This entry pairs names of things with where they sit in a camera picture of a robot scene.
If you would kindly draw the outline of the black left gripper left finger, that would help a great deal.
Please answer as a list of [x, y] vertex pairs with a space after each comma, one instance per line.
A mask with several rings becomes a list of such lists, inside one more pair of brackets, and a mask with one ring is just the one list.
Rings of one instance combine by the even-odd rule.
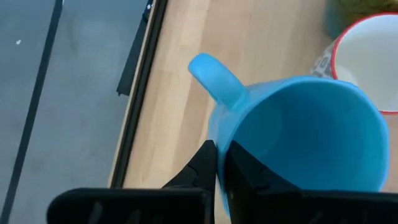
[[217, 148], [206, 140], [159, 189], [78, 188], [56, 196], [47, 223], [214, 223]]

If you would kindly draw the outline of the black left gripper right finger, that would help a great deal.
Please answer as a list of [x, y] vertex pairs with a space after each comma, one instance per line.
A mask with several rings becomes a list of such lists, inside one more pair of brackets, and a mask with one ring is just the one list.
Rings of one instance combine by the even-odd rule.
[[304, 190], [232, 141], [224, 164], [232, 223], [397, 224], [397, 194]]

